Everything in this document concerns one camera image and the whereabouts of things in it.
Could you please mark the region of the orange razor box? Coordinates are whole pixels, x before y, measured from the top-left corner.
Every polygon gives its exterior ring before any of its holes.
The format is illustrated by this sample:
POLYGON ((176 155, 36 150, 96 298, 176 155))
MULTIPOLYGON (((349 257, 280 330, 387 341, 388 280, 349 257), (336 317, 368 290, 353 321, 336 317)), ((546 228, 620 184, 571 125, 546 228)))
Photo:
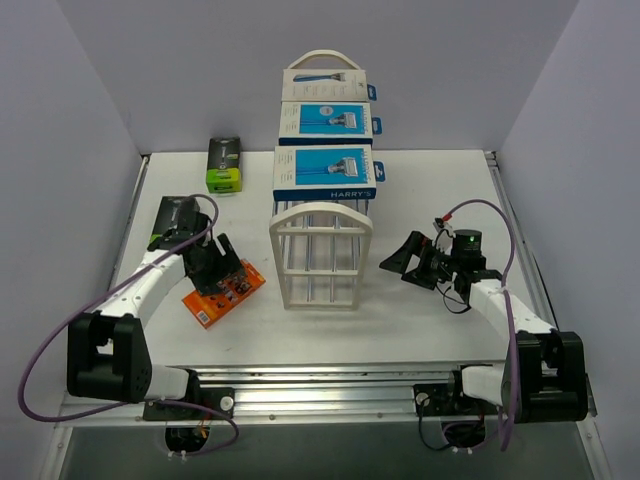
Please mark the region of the orange razor box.
POLYGON ((265 284, 265 278, 250 262, 242 260, 241 266, 241 270, 218 284, 220 293, 202 295, 193 290, 182 299, 183 305, 202 328, 212 327, 265 284))

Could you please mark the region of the blue Harry's razor box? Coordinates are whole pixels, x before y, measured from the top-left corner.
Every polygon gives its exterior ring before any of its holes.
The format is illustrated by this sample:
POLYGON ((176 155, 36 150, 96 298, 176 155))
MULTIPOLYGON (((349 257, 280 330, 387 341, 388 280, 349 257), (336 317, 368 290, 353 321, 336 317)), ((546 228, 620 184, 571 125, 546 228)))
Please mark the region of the blue Harry's razor box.
POLYGON ((279 146, 372 145, 382 133, 368 103, 281 103, 279 146))
POLYGON ((278 146, 274 151, 276 202, 372 200, 386 180, 384 164, 368 145, 278 146))

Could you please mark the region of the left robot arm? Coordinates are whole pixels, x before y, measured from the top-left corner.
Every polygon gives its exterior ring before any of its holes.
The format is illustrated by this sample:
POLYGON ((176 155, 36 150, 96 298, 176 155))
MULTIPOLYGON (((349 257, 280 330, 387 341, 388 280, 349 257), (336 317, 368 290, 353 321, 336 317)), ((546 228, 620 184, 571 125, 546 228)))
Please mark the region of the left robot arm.
POLYGON ((214 235, 215 215, 200 209, 204 195, 165 197, 143 259, 134 273, 97 305, 70 322, 67 390, 74 397, 121 403, 165 401, 179 419, 190 419, 203 402, 190 369, 152 362, 145 326, 171 290, 189 279, 205 299, 242 263, 228 237, 214 235))

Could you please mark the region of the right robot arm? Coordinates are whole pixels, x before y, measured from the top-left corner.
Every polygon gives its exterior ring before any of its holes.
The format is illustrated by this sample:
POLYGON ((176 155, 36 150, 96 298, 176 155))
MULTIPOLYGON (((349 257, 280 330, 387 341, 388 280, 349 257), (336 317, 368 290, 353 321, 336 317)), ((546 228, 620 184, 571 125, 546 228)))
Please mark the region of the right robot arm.
POLYGON ((551 326, 509 292, 503 273, 487 266, 480 231, 438 234, 450 242, 412 232, 380 268, 428 290, 448 284, 466 311, 480 314, 507 342, 504 361, 453 372, 443 390, 447 406, 464 413, 481 401, 517 424, 583 420, 589 400, 581 338, 551 326))

